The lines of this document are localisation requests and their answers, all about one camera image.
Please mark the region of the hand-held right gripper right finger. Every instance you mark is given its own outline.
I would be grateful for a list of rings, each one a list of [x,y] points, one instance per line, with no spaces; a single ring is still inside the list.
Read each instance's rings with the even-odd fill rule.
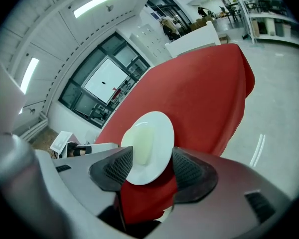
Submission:
[[[172,151],[177,192],[145,239],[260,239],[291,200],[251,167],[197,151]]]

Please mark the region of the white locker cabinet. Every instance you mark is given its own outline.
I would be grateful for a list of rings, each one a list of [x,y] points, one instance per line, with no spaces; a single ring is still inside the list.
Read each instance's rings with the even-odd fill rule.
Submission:
[[[149,24],[138,27],[130,40],[155,66],[172,59],[159,34]]]

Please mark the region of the dark framed window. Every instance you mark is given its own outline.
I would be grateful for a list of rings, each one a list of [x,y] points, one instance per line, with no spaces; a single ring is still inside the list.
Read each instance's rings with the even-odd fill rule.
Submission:
[[[106,56],[128,75],[108,104],[92,96],[82,87],[83,82]],[[149,67],[149,63],[126,40],[114,33],[78,66],[62,91],[59,101],[79,117],[102,128]]]

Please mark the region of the pale yellow food piece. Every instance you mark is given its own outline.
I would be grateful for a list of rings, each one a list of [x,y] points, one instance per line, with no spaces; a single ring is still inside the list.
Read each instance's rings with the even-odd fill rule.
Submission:
[[[153,145],[154,130],[149,126],[134,127],[133,140],[134,160],[138,165],[146,165]]]

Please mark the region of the brown cardboard box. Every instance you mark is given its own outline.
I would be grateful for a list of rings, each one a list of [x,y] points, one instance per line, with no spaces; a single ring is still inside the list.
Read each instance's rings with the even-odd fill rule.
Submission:
[[[190,25],[191,31],[195,31],[201,27],[206,26],[208,21],[213,22],[214,19],[210,16],[197,19],[196,22]]]

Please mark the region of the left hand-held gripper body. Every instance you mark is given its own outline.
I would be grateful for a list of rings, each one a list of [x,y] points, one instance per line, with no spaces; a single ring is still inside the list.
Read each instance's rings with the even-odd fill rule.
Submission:
[[[74,133],[62,131],[54,140],[50,149],[56,158],[83,156],[117,148],[115,143],[80,144]]]

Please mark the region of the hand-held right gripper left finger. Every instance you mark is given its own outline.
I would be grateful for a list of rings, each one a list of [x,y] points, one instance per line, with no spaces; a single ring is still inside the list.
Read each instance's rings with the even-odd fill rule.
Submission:
[[[132,239],[121,203],[121,188],[132,164],[132,147],[53,161],[71,195],[96,220],[99,239]]]

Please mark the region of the long ceiling light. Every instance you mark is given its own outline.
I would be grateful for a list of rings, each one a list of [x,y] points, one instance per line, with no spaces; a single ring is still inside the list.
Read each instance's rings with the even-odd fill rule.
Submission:
[[[30,80],[31,80],[31,77],[34,73],[34,70],[37,66],[37,64],[39,63],[39,60],[32,57],[31,60],[30,60],[30,63],[25,71],[25,74],[24,74],[24,77],[22,79],[22,82],[21,82],[21,86],[20,86],[20,90],[26,94],[26,91],[27,91],[27,88],[29,86],[29,83],[30,83]]]
[[[107,1],[109,1],[109,0],[91,0],[88,3],[79,7],[78,9],[76,9],[75,11],[73,11],[74,16],[75,16],[75,18],[78,18],[81,15],[83,15],[84,13],[86,13],[87,11],[89,11],[90,9],[92,9],[104,2],[107,2]]]

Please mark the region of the white shelving unit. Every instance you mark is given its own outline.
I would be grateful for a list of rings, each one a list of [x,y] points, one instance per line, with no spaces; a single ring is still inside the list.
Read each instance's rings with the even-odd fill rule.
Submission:
[[[283,0],[237,0],[253,42],[281,41],[299,46],[299,22]]]

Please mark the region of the white round plate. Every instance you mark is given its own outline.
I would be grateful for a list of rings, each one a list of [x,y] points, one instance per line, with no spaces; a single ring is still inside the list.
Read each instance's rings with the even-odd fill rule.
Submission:
[[[149,126],[154,130],[151,156],[146,165],[138,165],[134,160],[132,168],[127,176],[127,181],[133,185],[146,185],[157,179],[166,169],[174,147],[173,125],[162,112],[152,111],[142,115],[125,132],[121,140],[121,147],[132,147],[137,126]]]

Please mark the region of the red tablecloth table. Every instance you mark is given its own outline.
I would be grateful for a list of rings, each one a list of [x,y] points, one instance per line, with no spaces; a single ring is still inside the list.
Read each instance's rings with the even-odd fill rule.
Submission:
[[[238,44],[182,54],[146,72],[96,142],[119,144],[138,118],[159,111],[171,120],[175,146],[220,156],[243,118],[254,85]]]

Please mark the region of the whiteboard with black stand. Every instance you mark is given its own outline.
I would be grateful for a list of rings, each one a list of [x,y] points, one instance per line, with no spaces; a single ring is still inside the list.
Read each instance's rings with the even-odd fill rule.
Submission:
[[[106,56],[83,82],[82,87],[92,96],[108,104],[127,77],[127,73]]]

